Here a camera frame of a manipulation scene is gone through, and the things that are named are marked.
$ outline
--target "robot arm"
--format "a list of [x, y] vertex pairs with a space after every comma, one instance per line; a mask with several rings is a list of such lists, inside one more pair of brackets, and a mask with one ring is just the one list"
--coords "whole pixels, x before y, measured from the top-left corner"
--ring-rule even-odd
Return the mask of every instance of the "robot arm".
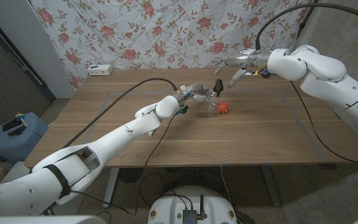
[[0, 216], [40, 215], [54, 202], [69, 202], [77, 196], [71, 190], [84, 191], [112, 158], [135, 139], [157, 129], [161, 120], [181, 111], [187, 99], [195, 98], [194, 92], [216, 94], [201, 83], [183, 86], [175, 96], [140, 109], [135, 120], [91, 143], [54, 152], [35, 165], [31, 174], [0, 184]]
[[241, 50], [225, 58], [221, 67], [241, 66], [233, 76], [228, 87], [247, 75], [248, 67], [267, 69], [286, 80], [302, 78], [300, 88], [307, 94], [338, 105], [342, 110], [358, 119], [358, 82], [346, 73], [345, 65], [334, 58], [320, 55], [318, 50], [309, 45], [298, 47], [292, 54], [288, 49], [256, 51]]

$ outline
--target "blue bin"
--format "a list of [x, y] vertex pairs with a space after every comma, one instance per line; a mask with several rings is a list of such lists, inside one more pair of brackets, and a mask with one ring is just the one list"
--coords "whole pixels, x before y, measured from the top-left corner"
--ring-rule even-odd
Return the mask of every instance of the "blue bin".
[[19, 126], [7, 131], [2, 131], [2, 125], [0, 126], [0, 157], [5, 158], [10, 164], [24, 162], [48, 130], [48, 126], [33, 112], [25, 114], [24, 121], [27, 127], [20, 135], [7, 135]]

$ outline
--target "wooden table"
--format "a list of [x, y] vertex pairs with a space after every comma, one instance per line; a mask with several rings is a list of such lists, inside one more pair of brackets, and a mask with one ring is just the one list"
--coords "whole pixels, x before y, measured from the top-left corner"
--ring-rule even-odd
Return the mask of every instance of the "wooden table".
[[[214, 76], [212, 68], [116, 70], [106, 77], [88, 77], [25, 160], [33, 167], [59, 150], [122, 92], [152, 77], [171, 80], [177, 87], [201, 82], [210, 88], [221, 78], [226, 87], [236, 68]], [[73, 144], [94, 141], [134, 119], [141, 107], [171, 95], [172, 87], [152, 81], [136, 88], [113, 106]], [[358, 161], [358, 139], [322, 100], [300, 89], [321, 139], [338, 154]], [[313, 133], [300, 99], [290, 82], [279, 77], [247, 77], [220, 100], [231, 107], [227, 114], [209, 114], [203, 105], [188, 100], [186, 114], [175, 117], [149, 167], [243, 166], [282, 164], [338, 164], [347, 162], [331, 154]], [[143, 167], [160, 140], [168, 120], [153, 136], [133, 142], [108, 167]]]

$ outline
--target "orange object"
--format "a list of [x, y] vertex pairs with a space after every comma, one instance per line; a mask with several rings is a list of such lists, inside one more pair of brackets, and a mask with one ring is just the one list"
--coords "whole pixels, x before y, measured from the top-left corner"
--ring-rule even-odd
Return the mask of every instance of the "orange object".
[[222, 114], [227, 113], [227, 110], [230, 108], [229, 103], [225, 103], [224, 101], [216, 105], [216, 107], [218, 108], [219, 112], [221, 112]]

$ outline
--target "black cable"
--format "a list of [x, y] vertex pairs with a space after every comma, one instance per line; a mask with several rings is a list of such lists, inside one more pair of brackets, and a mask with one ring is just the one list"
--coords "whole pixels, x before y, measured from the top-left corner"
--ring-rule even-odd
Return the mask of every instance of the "black cable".
[[110, 213], [109, 211], [102, 211], [102, 212], [99, 212], [97, 215], [100, 215], [100, 214], [102, 214], [102, 213], [107, 213], [107, 214], [109, 214], [109, 222], [107, 222], [107, 224], [110, 224], [111, 219], [112, 219], [111, 213]]
[[224, 188], [225, 188], [225, 190], [227, 191], [227, 196], [229, 197], [230, 204], [233, 206], [234, 213], [235, 213], [235, 214], [240, 213], [241, 215], [244, 215], [243, 213], [241, 213], [241, 212], [238, 211], [236, 204], [234, 203], [233, 199], [232, 199], [231, 196], [230, 196], [229, 187], [227, 187], [226, 181], [224, 180], [224, 177], [223, 177], [223, 170], [221, 170], [221, 177], [222, 177], [222, 181], [223, 181], [223, 183], [224, 183]]
[[172, 85], [173, 90], [177, 91], [178, 88], [175, 86], [175, 84], [173, 84], [170, 80], [164, 79], [164, 78], [149, 78], [146, 80], [141, 81], [140, 83], [134, 85], [133, 87], [131, 87], [130, 89], [128, 89], [127, 91], [125, 91], [123, 94], [121, 94], [120, 96], [118, 96], [118, 98], [116, 100], [114, 100], [114, 102], [112, 102], [106, 109], [104, 109], [99, 115], [97, 115], [94, 120], [92, 120], [88, 125], [85, 126], [85, 128], [83, 128], [78, 134], [76, 134], [68, 143], [66, 143], [63, 148], [68, 147], [71, 143], [73, 143], [78, 137], [80, 137], [93, 123], [95, 123], [100, 117], [102, 117], [103, 114], [105, 114], [105, 112], [107, 112], [112, 106], [114, 106], [122, 97], [124, 97], [127, 93], [129, 93], [130, 91], [132, 91], [133, 89], [135, 89], [136, 87], [140, 86], [141, 84], [145, 83], [145, 82], [149, 82], [152, 80], [161, 80], [161, 81], [165, 81], [168, 82], [169, 84]]
[[95, 180], [99, 179], [108, 169], [105, 169], [102, 174], [99, 175], [99, 177], [95, 178]]
[[[221, 175], [218, 174], [217, 172], [213, 171], [213, 170], [209, 170], [209, 169], [200, 169], [199, 167], [197, 167], [198, 170], [196, 170], [195, 172], [193, 171], [189, 171], [189, 170], [185, 170], [185, 169], [179, 169], [179, 174], [181, 175], [181, 177], [178, 179], [178, 180], [174, 180], [172, 181], [171, 183], [176, 183], [178, 184], [181, 180], [183, 179], [186, 179], [187, 181], [190, 181], [190, 183], [194, 183], [196, 185], [202, 185], [204, 187], [207, 187], [207, 188], [210, 188], [210, 189], [213, 189], [214, 191], [216, 192], [226, 192], [226, 189], [224, 187], [224, 185], [220, 182], [210, 182], [209, 180], [205, 179], [204, 178], [204, 175], [202, 172], [211, 172], [213, 174], [216, 175], [216, 177], [218, 177], [218, 179], [220, 181], [222, 181], [221, 179]], [[184, 171], [187, 171], [187, 172], [191, 172], [191, 174], [186, 174], [186, 175], [183, 175], [180, 171], [181, 170], [184, 170]]]
[[164, 196], [176, 196], [176, 197], [183, 197], [183, 198], [185, 198], [185, 199], [189, 200], [189, 202], [190, 202], [190, 208], [191, 208], [191, 209], [193, 209], [193, 202], [191, 202], [191, 200], [190, 200], [188, 197], [186, 197], [186, 196], [183, 196], [183, 195], [177, 195], [177, 194], [163, 194], [163, 195], [159, 196], [158, 198], [161, 198], [161, 197], [164, 197]]
[[176, 194], [172, 189], [171, 189], [170, 191], [172, 191], [172, 193], [173, 193], [174, 195], [176, 195], [176, 196], [185, 204], [185, 209], [187, 210], [187, 204], [186, 204], [186, 202], [185, 202], [181, 197], [179, 197], [179, 195]]
[[[141, 183], [142, 183], [142, 176], [143, 176], [144, 169], [146, 168], [146, 165], [147, 165], [147, 163], [149, 162], [149, 159], [150, 159], [150, 157], [152, 156], [153, 152], [154, 152], [154, 151], [157, 149], [157, 147], [160, 145], [162, 139], [164, 138], [165, 134], [166, 134], [167, 131], [168, 131], [169, 125], [171, 124], [171, 122], [172, 122], [172, 120], [173, 120], [173, 118], [174, 118], [175, 116], [176, 116], [176, 114], [172, 116], [172, 118], [171, 118], [171, 120], [169, 121], [168, 126], [167, 126], [167, 128], [166, 128], [164, 134], [162, 135], [161, 139], [159, 140], [159, 142], [157, 143], [157, 145], [155, 146], [155, 148], [153, 149], [153, 151], [150, 153], [149, 157], [148, 157], [147, 160], [146, 160], [146, 163], [145, 163], [144, 166], [143, 166], [142, 174], [140, 175], [140, 179], [139, 179], [139, 186], [138, 186], [139, 194], [138, 194], [138, 195], [140, 195], [140, 196], [142, 197], [142, 200], [143, 200], [144, 202], [145, 202], [145, 200], [144, 200], [144, 198], [143, 198], [143, 196], [141, 195], [141, 192], [140, 192], [140, 185], [141, 185]], [[136, 213], [137, 213], [137, 201], [138, 201], [138, 199], [139, 199], [139, 196], [136, 197], [135, 215], [136, 215]]]
[[135, 215], [132, 214], [131, 212], [128, 212], [128, 210], [126, 210], [125, 208], [122, 208], [121, 206], [115, 205], [115, 204], [113, 204], [113, 203], [111, 203], [111, 202], [105, 202], [104, 200], [100, 200], [100, 199], [98, 199], [98, 198], [96, 198], [96, 197], [94, 197], [94, 196], [92, 196], [92, 195], [87, 194], [87, 193], [79, 192], [79, 191], [76, 191], [76, 190], [71, 190], [70, 192], [88, 196], [88, 197], [92, 198], [93, 200], [97, 200], [98, 202], [105, 203], [105, 204], [107, 204], [107, 205], [110, 205], [110, 206], [119, 208], [119, 209], [121, 209], [122, 211], [124, 211], [124, 212], [126, 212], [126, 213], [132, 215], [133, 217], [135, 216]]
[[308, 114], [309, 121], [310, 121], [311, 127], [313, 128], [314, 134], [316, 135], [316, 137], [317, 137], [317, 139], [320, 141], [320, 143], [321, 143], [326, 149], [328, 149], [330, 152], [332, 152], [335, 156], [338, 156], [339, 158], [344, 159], [344, 160], [347, 160], [347, 161], [349, 161], [349, 162], [355, 162], [355, 163], [358, 164], [358, 161], [354, 161], [354, 160], [352, 160], [352, 159], [348, 159], [348, 158], [346, 158], [346, 157], [343, 157], [343, 156], [339, 155], [338, 153], [334, 152], [333, 150], [331, 150], [327, 145], [325, 145], [325, 143], [323, 142], [323, 140], [321, 140], [320, 137], [319, 137], [318, 134], [317, 134], [316, 128], [315, 128], [314, 123], [313, 123], [313, 121], [312, 121], [312, 119], [311, 119], [311, 116], [310, 116], [310, 114], [309, 114], [309, 111], [308, 111], [308, 109], [307, 109], [307, 107], [306, 107], [306, 105], [305, 105], [305, 102], [303, 102], [303, 99], [302, 99], [301, 95], [299, 94], [298, 90], [296, 89], [295, 85], [293, 84], [293, 82], [290, 81], [290, 83], [292, 84], [292, 87], [295, 89], [296, 94], [298, 95], [299, 99], [301, 100], [302, 105], [303, 105], [303, 107], [304, 107], [304, 109], [305, 109], [305, 111], [306, 111], [306, 114]]
[[148, 205], [149, 207], [151, 207], [151, 205], [150, 205], [149, 203], [147, 203], [146, 200], [143, 198], [142, 191], [141, 191], [140, 189], [141, 189], [141, 187], [142, 187], [143, 181], [144, 181], [145, 179], [147, 179], [148, 177], [150, 177], [151, 175], [157, 175], [157, 176], [159, 176], [160, 179], [161, 179], [161, 181], [162, 181], [163, 186], [165, 186], [164, 179], [163, 179], [162, 176], [161, 176], [160, 174], [158, 174], [158, 173], [151, 173], [151, 174], [147, 175], [145, 178], [143, 178], [143, 179], [140, 181], [140, 185], [139, 185], [139, 195], [140, 195], [141, 199], [143, 200], [143, 202], [144, 202], [146, 205]]
[[286, 9], [280, 13], [278, 13], [275, 17], [273, 17], [271, 20], [267, 21], [267, 23], [259, 30], [258, 35], [256, 36], [256, 40], [255, 40], [255, 49], [256, 50], [260, 50], [260, 35], [262, 35], [262, 32], [266, 29], [266, 27], [271, 24], [273, 21], [275, 21], [276, 19], [278, 19], [280, 16], [294, 11], [296, 9], [300, 9], [300, 8], [304, 8], [304, 7], [326, 7], [326, 8], [331, 8], [331, 9], [339, 9], [341, 11], [346, 11], [346, 12], [350, 12], [353, 15], [358, 16], [358, 10], [352, 9], [350, 7], [346, 7], [346, 6], [341, 6], [338, 4], [328, 4], [328, 3], [306, 3], [306, 4], [301, 4], [298, 6], [294, 6], [291, 7], [289, 9]]
[[50, 213], [51, 213], [52, 215], [55, 215], [55, 212], [53, 212], [53, 207], [50, 207]]
[[299, 37], [299, 35], [301, 34], [303, 28], [305, 28], [306, 23], [308, 22], [309, 17], [311, 15], [311, 13], [313, 12], [313, 10], [314, 10], [314, 7], [310, 7], [310, 10], [308, 11], [307, 15], [305, 16], [305, 19], [303, 20], [303, 22], [301, 24], [299, 24], [298, 35], [296, 35], [296, 38]]

